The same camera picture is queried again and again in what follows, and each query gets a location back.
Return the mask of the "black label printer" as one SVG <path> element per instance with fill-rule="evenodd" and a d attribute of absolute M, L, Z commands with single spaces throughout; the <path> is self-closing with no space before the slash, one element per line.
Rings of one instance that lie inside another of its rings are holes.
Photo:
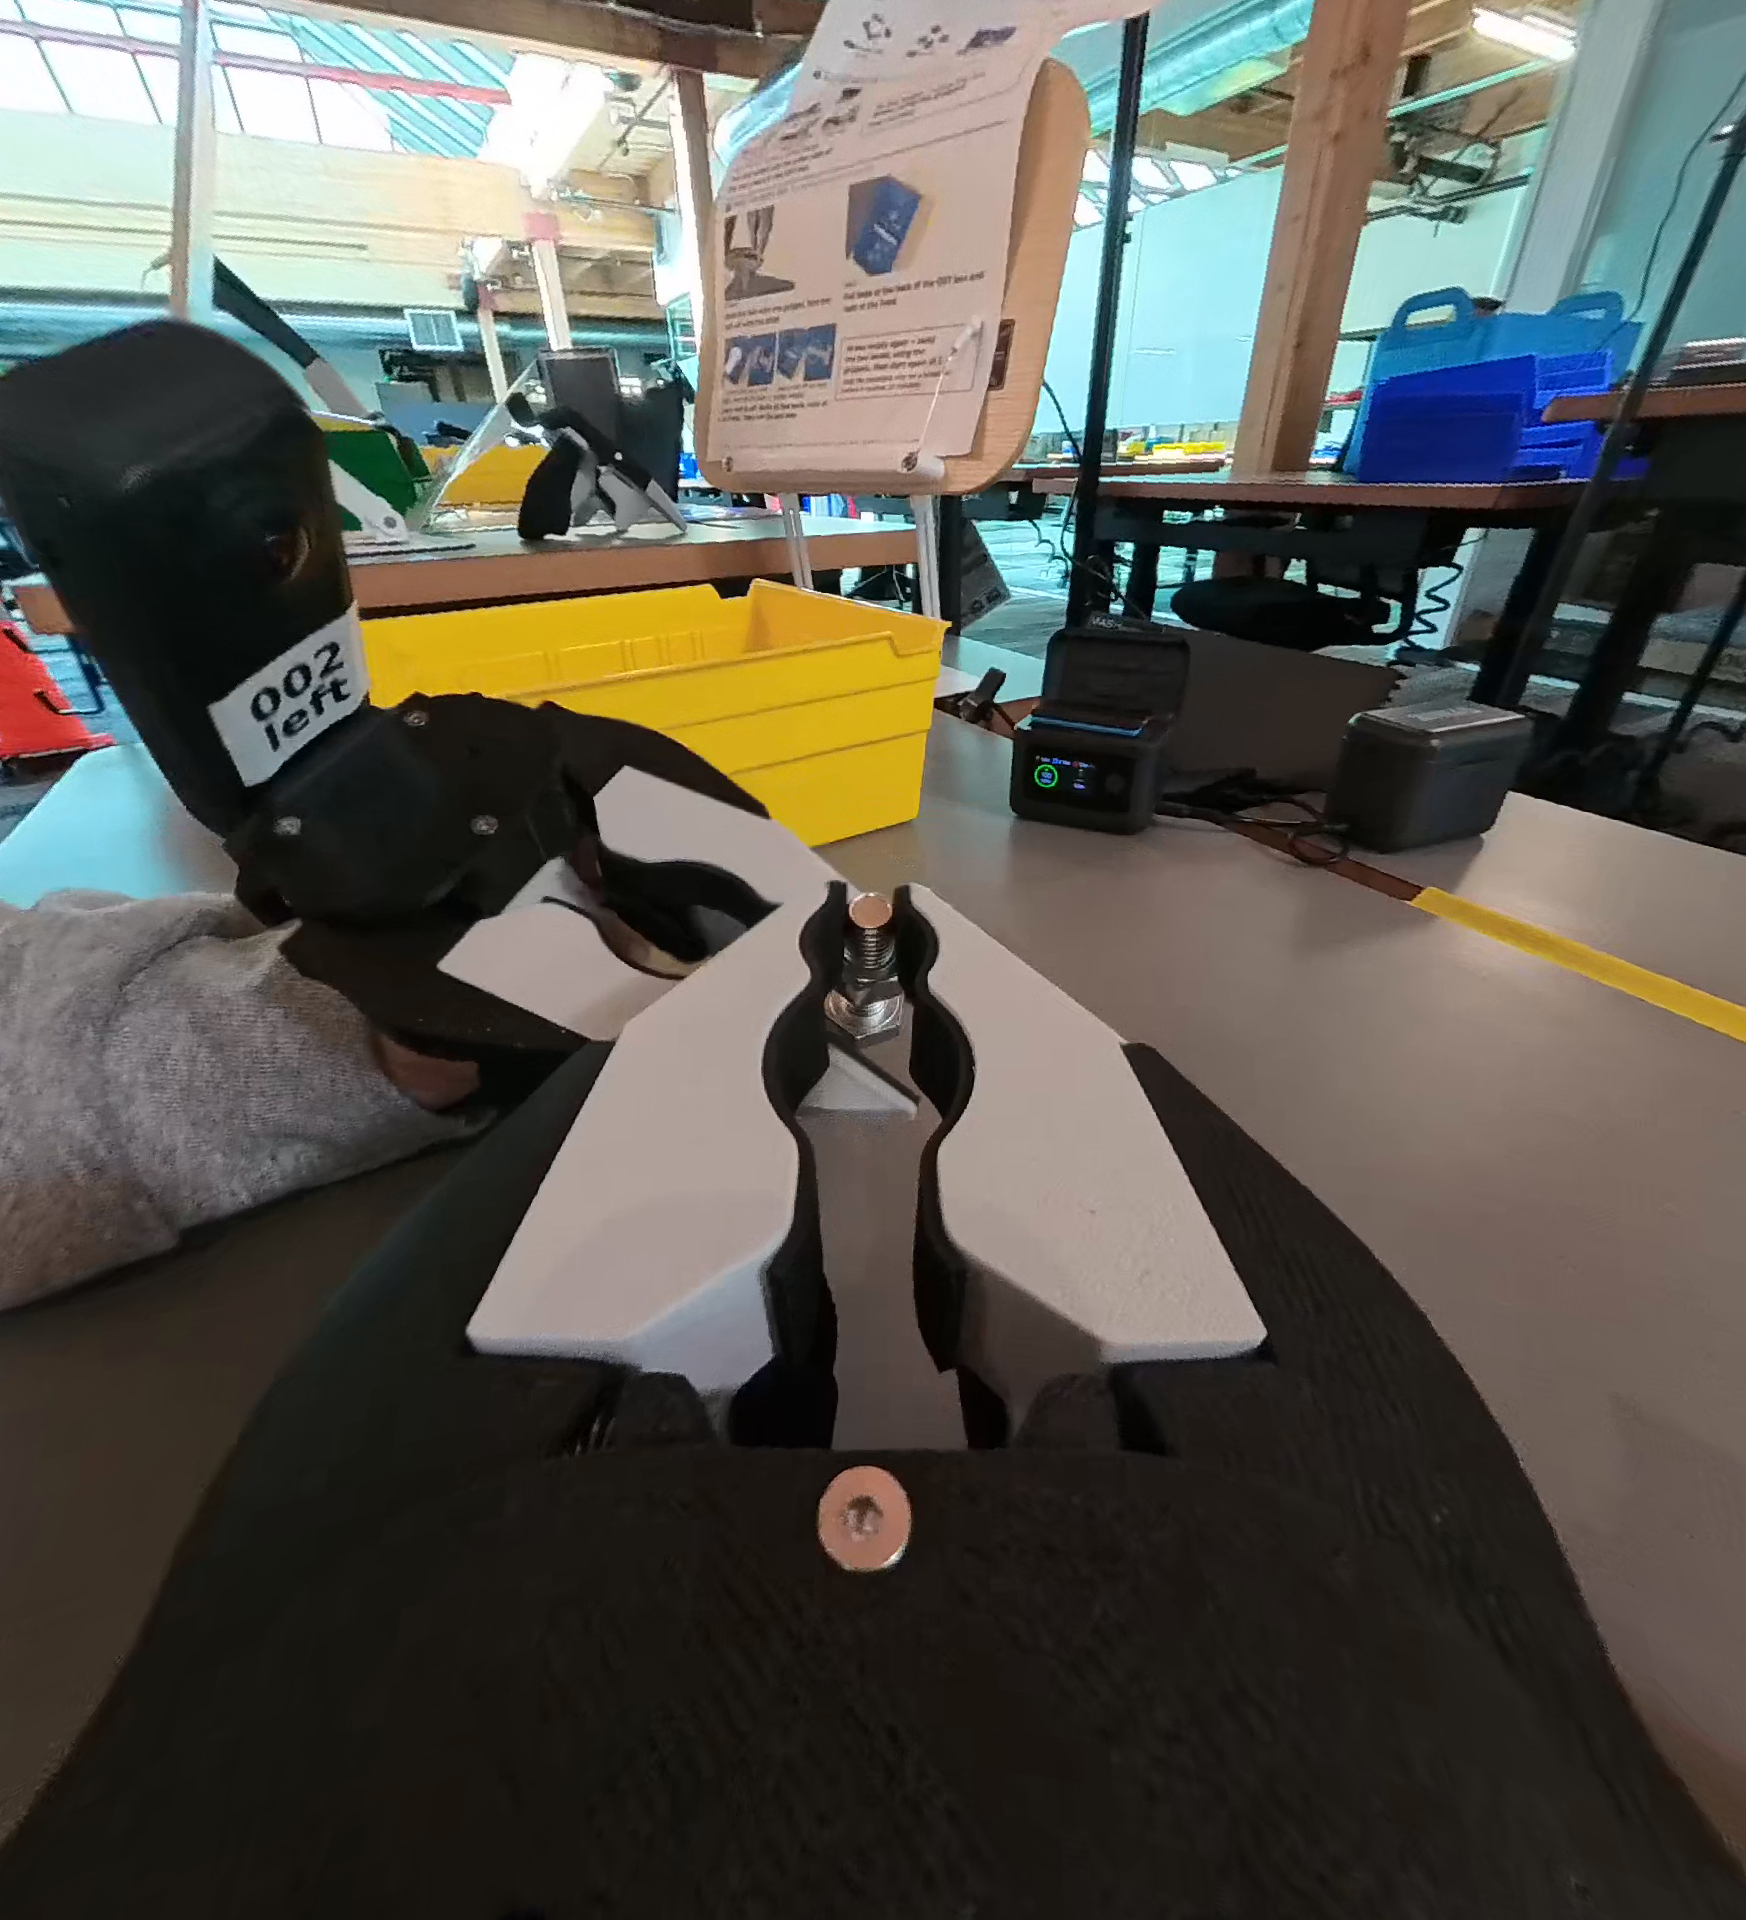
<path fill-rule="evenodd" d="M 1147 830 L 1191 664 L 1179 627 L 1094 615 L 1055 634 L 1037 702 L 1011 735 L 1011 812 L 1055 829 Z"/>

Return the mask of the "orange traffic cone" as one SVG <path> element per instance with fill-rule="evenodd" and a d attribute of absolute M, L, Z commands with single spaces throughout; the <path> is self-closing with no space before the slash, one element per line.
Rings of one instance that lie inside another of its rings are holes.
<path fill-rule="evenodd" d="M 93 732 L 87 718 L 67 704 L 58 681 L 0 599 L 0 775 L 113 746 L 113 736 Z"/>

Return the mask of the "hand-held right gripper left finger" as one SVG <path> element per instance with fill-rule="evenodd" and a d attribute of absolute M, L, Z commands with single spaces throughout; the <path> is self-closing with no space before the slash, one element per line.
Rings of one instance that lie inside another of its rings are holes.
<path fill-rule="evenodd" d="M 610 1046 L 479 1301 L 474 1351 L 672 1375 L 730 1432 L 832 1432 L 837 1311 L 800 1113 L 848 894 L 772 912 Z"/>

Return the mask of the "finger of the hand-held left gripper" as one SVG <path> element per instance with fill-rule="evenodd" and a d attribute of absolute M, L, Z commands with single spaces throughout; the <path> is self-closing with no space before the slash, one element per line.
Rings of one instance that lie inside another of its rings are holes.
<path fill-rule="evenodd" d="M 614 1042 L 600 1094 L 694 1120 L 903 1114 L 915 1099 L 834 1040 L 822 1000 L 839 972 L 824 898 L 772 904 L 694 973 L 624 959 L 571 901 L 533 898 L 479 923 L 442 972 L 589 1042 Z"/>
<path fill-rule="evenodd" d="M 615 772 L 594 808 L 601 896 L 649 934 L 745 931 L 842 880 L 779 822 L 641 770 Z"/>

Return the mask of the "grey charger box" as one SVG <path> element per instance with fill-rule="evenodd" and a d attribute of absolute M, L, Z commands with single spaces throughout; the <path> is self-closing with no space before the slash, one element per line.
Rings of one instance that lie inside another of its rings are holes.
<path fill-rule="evenodd" d="M 1323 792 L 1351 846 L 1409 852 L 1485 836 L 1532 750 L 1532 717 L 1472 702 L 1356 714 Z"/>

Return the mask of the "black metal pole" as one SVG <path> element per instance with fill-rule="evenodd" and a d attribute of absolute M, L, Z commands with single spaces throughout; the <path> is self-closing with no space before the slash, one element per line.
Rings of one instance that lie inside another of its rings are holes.
<path fill-rule="evenodd" d="M 1110 399 L 1110 368 L 1119 331 L 1119 302 L 1125 273 L 1125 252 L 1131 219 L 1132 166 L 1141 123 L 1141 94 L 1148 51 L 1148 13 L 1134 13 L 1125 21 L 1121 39 L 1121 69 L 1106 181 L 1101 205 L 1101 275 L 1089 361 L 1089 388 L 1084 408 L 1084 441 L 1080 445 L 1073 489 L 1073 550 L 1068 565 L 1067 625 L 1078 625 L 1096 615 L 1110 595 L 1106 563 L 1101 560 L 1098 508 L 1101 477 L 1106 465 L 1106 426 Z"/>

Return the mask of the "person's left hand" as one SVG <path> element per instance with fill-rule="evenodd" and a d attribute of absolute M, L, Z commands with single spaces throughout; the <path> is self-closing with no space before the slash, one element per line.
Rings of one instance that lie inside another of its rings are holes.
<path fill-rule="evenodd" d="M 474 1062 L 417 1050 L 379 1027 L 368 1032 L 368 1050 L 384 1080 L 430 1117 L 464 1118 L 485 1114 L 493 1107 Z"/>

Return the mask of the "black tripod stand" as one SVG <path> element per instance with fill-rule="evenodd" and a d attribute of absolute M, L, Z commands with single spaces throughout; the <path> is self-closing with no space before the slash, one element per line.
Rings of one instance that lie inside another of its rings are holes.
<path fill-rule="evenodd" d="M 1549 524 L 1532 538 L 1529 561 L 1514 580 L 1498 627 L 1485 647 L 1472 699 L 1489 709 L 1516 709 L 1532 677 L 1532 660 L 1544 647 L 1553 614 L 1565 593 L 1583 543 L 1595 532 L 1610 496 L 1617 489 L 1617 470 L 1632 456 L 1635 426 L 1649 397 L 1654 375 L 1670 362 L 1670 341 L 1699 275 L 1707 245 L 1725 212 L 1736 181 L 1746 167 L 1746 84 L 1731 87 L 1731 116 L 1706 130 L 1706 146 L 1721 152 L 1718 171 L 1706 189 L 1695 228 L 1673 269 L 1654 326 L 1645 333 L 1632 376 L 1604 394 L 1606 424 L 1591 477 L 1581 482 L 1570 513 Z"/>

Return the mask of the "wooden table with black legs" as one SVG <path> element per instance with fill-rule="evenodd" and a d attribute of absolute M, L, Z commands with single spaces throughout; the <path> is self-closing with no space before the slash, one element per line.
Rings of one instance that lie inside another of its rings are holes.
<path fill-rule="evenodd" d="M 1089 611 L 1122 597 L 1129 615 L 1150 618 L 1166 547 L 1420 573 L 1452 558 L 1467 535 L 1527 533 L 1529 556 L 1472 690 L 1487 706 L 1511 709 L 1537 672 L 1581 541 L 1643 524 L 1645 546 L 1617 589 L 1562 725 L 1562 740 L 1579 748 L 1610 729 L 1635 687 L 1654 623 L 1675 608 L 1697 568 L 1739 568 L 1746 595 L 1746 378 L 1649 388 L 1622 467 L 1626 477 L 1591 491 L 1569 480 L 1232 478 L 1218 469 L 1119 462 L 1096 482 L 1092 503 L 1073 512 L 1068 593 Z M 1581 506 L 1588 493 L 1591 508 Z"/>

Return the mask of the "wooden support post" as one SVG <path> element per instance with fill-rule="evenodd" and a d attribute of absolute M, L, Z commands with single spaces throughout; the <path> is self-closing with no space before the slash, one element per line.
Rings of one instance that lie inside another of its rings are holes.
<path fill-rule="evenodd" d="M 1318 3 L 1301 47 L 1232 478 L 1301 472 L 1337 353 L 1409 3 Z"/>

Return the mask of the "yellow plastic bin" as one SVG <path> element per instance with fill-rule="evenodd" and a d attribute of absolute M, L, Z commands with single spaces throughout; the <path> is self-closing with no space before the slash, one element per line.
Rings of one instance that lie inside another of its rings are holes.
<path fill-rule="evenodd" d="M 912 822 L 944 620 L 756 580 L 373 618 L 374 699 L 546 702 L 660 732 L 806 846 Z"/>

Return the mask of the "person's left forearm grey sleeve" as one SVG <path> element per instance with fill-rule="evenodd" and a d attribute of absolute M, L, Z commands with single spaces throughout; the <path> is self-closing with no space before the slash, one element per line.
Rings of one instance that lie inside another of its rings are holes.
<path fill-rule="evenodd" d="M 0 901 L 0 1313 L 472 1137 L 230 896 Z"/>

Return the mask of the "printed instruction sheet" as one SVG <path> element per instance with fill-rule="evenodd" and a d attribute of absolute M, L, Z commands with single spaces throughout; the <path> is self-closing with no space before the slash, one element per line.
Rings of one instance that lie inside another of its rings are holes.
<path fill-rule="evenodd" d="M 1141 5 L 826 5 L 707 243 L 695 453 L 743 493 L 936 493 L 982 448 L 1035 87 Z"/>

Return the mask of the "long wooden table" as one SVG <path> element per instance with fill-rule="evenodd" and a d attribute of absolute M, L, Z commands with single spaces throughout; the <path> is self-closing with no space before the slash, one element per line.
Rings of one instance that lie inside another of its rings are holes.
<path fill-rule="evenodd" d="M 802 527 L 814 577 L 918 560 L 910 524 L 802 518 Z M 542 543 L 517 539 L 510 527 L 462 530 L 350 558 L 353 597 L 367 618 L 790 575 L 781 515 L 727 515 L 684 532 L 645 524 L 624 535 L 594 527 L 578 539 Z M 74 631 L 43 575 L 23 577 L 13 595 L 32 631 Z"/>

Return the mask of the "yellow tape line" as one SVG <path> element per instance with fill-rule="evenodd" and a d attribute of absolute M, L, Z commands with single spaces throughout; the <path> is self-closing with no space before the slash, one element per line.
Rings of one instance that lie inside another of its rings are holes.
<path fill-rule="evenodd" d="M 1620 959 L 1557 931 L 1524 923 L 1498 910 L 1482 908 L 1445 890 L 1415 892 L 1410 904 L 1422 915 L 1463 928 L 1527 959 L 1547 964 L 1632 1001 L 1655 1008 L 1679 1021 L 1746 1046 L 1746 1005 L 1707 993 L 1670 976 Z"/>

